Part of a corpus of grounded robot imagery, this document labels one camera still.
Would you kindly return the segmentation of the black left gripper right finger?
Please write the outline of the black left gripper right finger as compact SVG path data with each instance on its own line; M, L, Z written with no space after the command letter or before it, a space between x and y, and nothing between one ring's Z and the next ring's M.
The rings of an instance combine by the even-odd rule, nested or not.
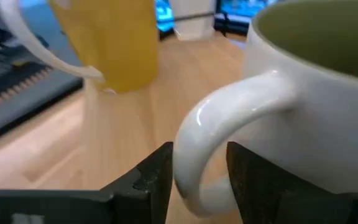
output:
M356 224L358 201L333 194L239 143L227 144L229 181L244 224Z

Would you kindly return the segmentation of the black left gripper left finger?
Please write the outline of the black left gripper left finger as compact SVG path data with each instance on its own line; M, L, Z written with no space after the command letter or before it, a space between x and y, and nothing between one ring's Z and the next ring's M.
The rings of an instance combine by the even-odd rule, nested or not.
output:
M165 224L172 191L173 143L165 142L134 168L103 187L111 195L100 224Z

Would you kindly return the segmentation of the white mug with green interior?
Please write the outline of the white mug with green interior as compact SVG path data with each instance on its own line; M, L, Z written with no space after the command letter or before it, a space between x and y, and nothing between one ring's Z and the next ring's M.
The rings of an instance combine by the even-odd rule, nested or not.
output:
M333 194L358 201L358 0L286 0L253 17L244 78L183 120L173 176L186 208L237 208L227 144L241 144Z

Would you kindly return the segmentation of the yellow mug with white handle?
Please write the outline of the yellow mug with white handle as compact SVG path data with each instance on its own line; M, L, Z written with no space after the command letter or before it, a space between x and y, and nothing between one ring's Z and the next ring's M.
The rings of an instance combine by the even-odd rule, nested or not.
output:
M22 17L20 1L0 0L0 16L43 63L111 93L138 90L158 75L154 0L48 0L80 66L58 58L40 42Z

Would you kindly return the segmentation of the black hazard-striped ramp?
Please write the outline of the black hazard-striped ramp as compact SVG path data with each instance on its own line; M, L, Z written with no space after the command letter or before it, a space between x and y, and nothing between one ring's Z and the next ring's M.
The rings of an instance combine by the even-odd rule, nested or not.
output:
M0 54L0 136L83 86L20 47Z

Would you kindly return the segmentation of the white faceted planter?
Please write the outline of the white faceted planter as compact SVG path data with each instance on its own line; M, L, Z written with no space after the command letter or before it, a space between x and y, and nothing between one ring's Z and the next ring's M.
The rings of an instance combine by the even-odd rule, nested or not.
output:
M217 0L169 0L179 40L198 40L214 33Z

